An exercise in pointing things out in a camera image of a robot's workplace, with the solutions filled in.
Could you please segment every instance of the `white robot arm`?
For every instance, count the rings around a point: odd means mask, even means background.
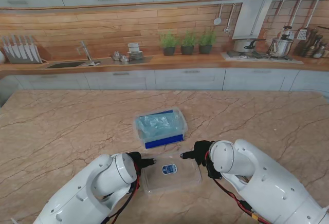
[[[215,170],[270,223],[329,223],[329,207],[320,207],[292,173],[246,140],[215,142],[209,157]]]
[[[101,155],[50,198],[33,224],[100,224],[136,179],[128,154]]]

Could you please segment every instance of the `stacked plates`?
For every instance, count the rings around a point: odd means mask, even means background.
[[[131,61],[144,59],[143,51],[128,52],[128,56],[129,56],[129,60]]]

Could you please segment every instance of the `stove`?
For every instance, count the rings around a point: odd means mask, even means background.
[[[228,51],[227,53],[222,53],[222,56],[226,61],[258,61],[258,62],[280,62],[280,63],[295,63],[303,64],[301,61],[297,61],[290,56],[275,57],[262,52],[237,52]]]

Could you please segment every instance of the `wood wall panel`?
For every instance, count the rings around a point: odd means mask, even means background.
[[[312,11],[314,1],[303,0],[298,11],[293,30],[305,26],[307,16]],[[275,17],[279,2],[273,2],[265,18],[260,38],[269,41],[276,36],[283,26],[291,20],[296,0],[285,1],[280,14]],[[37,45],[51,56],[48,60],[83,59],[76,48],[81,40],[88,45],[93,57],[107,57],[115,50],[128,51],[127,43],[137,42],[145,55],[161,53],[160,35],[171,31],[182,37],[187,30],[200,36],[204,31],[214,30],[215,51],[230,50],[233,47],[232,33],[236,24],[241,4],[237,4],[231,21],[232,31],[225,33],[231,11],[230,5],[224,5],[222,22],[214,26],[218,17],[219,5],[146,8],[129,8],[128,10],[85,12],[56,12],[49,10],[41,14],[1,14],[0,34],[31,35]],[[320,1],[314,13],[311,25],[329,26],[329,1]]]

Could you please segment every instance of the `faucet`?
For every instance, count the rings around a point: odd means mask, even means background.
[[[87,59],[89,60],[88,66],[96,66],[100,63],[100,62],[96,62],[96,63],[94,62],[93,58],[90,56],[89,50],[86,44],[84,43],[84,41],[81,41],[81,46],[77,48],[79,55],[81,55],[80,48],[83,48],[83,51],[85,52]]]

